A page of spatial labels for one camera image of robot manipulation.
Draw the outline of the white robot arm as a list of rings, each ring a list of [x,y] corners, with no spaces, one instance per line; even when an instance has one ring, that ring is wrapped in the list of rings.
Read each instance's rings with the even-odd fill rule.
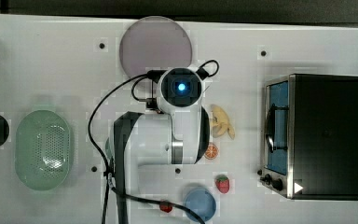
[[[151,70],[145,77],[156,83],[156,95],[145,100],[148,113],[128,111],[115,120],[110,133],[117,224],[140,224],[142,205],[161,201],[140,196],[138,171],[144,165],[195,164],[209,145],[210,120],[201,104],[202,67]]]

